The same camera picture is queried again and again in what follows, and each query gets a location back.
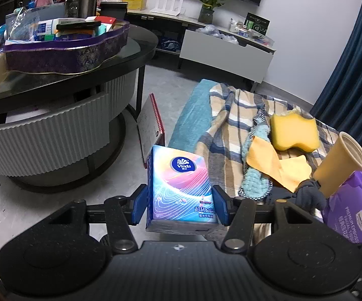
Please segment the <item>teal knitted cloth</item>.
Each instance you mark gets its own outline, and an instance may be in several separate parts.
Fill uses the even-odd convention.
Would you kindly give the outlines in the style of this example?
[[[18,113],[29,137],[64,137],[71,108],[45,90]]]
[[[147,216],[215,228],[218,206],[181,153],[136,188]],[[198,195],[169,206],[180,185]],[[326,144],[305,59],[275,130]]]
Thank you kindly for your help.
[[[253,125],[242,146],[243,179],[239,196],[254,201],[264,199],[273,188],[272,180],[267,174],[266,160],[262,159],[262,146],[265,145],[265,157],[269,149],[270,127],[265,117],[265,106],[260,105],[253,118]]]

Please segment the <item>Vinda tissue pack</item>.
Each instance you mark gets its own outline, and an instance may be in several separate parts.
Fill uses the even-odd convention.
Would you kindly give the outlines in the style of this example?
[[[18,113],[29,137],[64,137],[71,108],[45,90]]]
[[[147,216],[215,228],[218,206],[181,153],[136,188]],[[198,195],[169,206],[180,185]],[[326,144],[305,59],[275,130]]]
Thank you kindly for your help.
[[[205,159],[154,145],[148,160],[146,230],[203,235],[218,225]]]

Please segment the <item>dark navy cloth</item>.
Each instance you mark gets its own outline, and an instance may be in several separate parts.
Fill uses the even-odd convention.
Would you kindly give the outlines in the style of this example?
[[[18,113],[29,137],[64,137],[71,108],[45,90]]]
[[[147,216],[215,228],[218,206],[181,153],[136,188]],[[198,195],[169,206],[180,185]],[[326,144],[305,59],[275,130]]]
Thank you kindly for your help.
[[[320,185],[314,179],[302,181],[294,192],[293,203],[307,212],[314,209],[324,210],[327,201],[319,188]]]

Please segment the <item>yellow sponge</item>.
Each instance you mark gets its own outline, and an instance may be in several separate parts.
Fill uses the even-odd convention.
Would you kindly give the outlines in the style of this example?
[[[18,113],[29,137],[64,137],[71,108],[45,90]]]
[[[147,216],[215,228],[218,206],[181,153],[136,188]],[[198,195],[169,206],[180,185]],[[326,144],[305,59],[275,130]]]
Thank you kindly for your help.
[[[305,152],[315,151],[319,145],[319,132],[315,118],[307,119],[289,111],[270,118],[272,144],[276,150],[297,148]]]

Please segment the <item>yellow cleaning cloth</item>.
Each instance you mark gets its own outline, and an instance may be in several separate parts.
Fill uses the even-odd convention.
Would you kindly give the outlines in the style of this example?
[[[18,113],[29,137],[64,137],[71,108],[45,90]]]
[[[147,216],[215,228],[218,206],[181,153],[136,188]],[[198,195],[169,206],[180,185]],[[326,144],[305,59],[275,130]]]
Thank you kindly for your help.
[[[247,165],[271,177],[281,186],[294,192],[298,185],[310,178],[312,168],[301,155],[293,158],[279,159],[273,145],[254,137],[246,156]]]

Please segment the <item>red desk calendar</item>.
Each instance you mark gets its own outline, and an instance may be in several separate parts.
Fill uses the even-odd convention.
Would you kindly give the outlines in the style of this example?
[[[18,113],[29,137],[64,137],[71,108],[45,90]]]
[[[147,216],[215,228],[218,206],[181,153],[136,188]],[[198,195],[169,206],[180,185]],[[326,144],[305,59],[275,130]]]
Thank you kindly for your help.
[[[154,145],[165,146],[165,129],[159,113],[159,108],[153,93],[150,93],[140,115],[137,117],[137,129],[144,166]]]

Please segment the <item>teal cushion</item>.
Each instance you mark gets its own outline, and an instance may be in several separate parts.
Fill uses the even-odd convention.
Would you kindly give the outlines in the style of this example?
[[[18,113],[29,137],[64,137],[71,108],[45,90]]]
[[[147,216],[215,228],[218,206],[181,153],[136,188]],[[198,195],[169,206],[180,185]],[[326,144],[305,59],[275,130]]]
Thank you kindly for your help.
[[[211,127],[210,90],[218,83],[202,79],[193,89],[175,124],[168,146],[194,152],[200,137]]]

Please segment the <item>plaid blanket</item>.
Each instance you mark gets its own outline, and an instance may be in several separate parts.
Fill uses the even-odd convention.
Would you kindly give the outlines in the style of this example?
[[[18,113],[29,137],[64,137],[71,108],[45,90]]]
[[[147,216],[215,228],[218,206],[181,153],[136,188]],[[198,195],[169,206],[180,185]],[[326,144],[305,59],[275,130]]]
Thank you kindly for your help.
[[[242,181],[246,165],[242,148],[262,109],[267,122],[274,115],[294,111],[304,118],[312,116],[296,105],[266,95],[256,95],[225,84],[209,91],[211,127],[201,135],[195,153],[206,161],[211,184],[219,185],[230,196],[244,196]]]

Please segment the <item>round black coffee table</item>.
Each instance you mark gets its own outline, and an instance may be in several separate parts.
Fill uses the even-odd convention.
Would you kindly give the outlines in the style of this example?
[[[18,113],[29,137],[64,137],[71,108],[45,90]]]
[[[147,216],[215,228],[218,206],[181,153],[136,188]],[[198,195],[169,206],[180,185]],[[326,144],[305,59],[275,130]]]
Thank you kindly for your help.
[[[21,74],[0,83],[0,178],[37,193],[79,188],[118,158],[123,113],[142,111],[144,72],[157,36],[129,26],[122,50],[77,75]]]

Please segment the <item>purple tissue package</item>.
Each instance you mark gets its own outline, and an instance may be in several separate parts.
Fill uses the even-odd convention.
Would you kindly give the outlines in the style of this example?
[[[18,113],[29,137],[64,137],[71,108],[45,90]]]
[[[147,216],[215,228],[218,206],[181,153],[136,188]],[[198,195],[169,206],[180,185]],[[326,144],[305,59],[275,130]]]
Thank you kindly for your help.
[[[362,243],[362,172],[355,171],[327,199],[323,222],[352,243]]]

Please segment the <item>beige paper cup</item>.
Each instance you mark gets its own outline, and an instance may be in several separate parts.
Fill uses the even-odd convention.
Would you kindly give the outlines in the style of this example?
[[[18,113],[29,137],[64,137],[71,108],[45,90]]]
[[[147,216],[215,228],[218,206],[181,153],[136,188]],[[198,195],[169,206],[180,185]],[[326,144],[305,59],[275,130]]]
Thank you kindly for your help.
[[[340,132],[312,177],[329,198],[355,171],[362,172],[362,147],[348,133]]]

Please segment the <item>white TV cabinet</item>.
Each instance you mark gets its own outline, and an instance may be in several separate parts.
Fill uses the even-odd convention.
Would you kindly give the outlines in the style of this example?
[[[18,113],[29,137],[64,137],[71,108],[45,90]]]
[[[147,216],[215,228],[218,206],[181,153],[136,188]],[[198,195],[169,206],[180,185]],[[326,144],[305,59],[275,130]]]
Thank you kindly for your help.
[[[206,35],[198,31],[205,27],[204,23],[186,16],[129,10],[127,19],[156,33],[159,37],[156,49],[177,56],[179,66],[189,60],[232,73],[241,77],[252,93],[262,83],[276,52],[274,48],[221,27],[216,28],[220,34],[234,37],[237,41],[232,43]]]

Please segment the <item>purple decorative tray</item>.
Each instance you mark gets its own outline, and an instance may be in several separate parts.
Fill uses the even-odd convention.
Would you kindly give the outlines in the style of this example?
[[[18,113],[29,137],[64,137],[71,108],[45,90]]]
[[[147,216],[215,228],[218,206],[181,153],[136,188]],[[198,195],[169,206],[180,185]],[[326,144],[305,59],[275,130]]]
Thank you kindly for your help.
[[[127,44],[130,24],[120,21],[102,35],[71,41],[7,40],[7,69],[23,73],[73,75],[99,67]]]

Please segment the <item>black green sign card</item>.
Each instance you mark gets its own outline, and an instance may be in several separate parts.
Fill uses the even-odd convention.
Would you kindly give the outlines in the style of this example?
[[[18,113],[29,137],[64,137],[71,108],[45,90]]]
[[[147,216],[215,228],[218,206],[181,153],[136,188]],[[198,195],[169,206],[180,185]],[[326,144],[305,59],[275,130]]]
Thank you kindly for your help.
[[[254,31],[262,35],[266,35],[268,27],[270,25],[270,21],[256,14],[248,12],[244,25],[247,29],[253,29]]]

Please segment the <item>white router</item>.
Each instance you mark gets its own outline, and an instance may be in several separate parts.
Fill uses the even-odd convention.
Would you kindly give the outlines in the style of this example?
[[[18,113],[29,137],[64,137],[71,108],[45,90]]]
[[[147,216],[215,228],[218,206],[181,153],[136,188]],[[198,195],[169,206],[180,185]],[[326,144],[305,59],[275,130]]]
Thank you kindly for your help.
[[[184,0],[156,0],[154,8],[150,11],[155,14],[179,16]]]

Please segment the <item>yellow box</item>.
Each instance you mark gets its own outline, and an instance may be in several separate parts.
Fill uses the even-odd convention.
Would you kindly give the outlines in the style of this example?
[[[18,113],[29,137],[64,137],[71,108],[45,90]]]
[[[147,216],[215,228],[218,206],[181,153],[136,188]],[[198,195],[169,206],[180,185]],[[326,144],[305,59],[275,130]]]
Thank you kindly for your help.
[[[144,10],[146,9],[147,0],[123,0],[127,3],[127,8],[129,10]]]

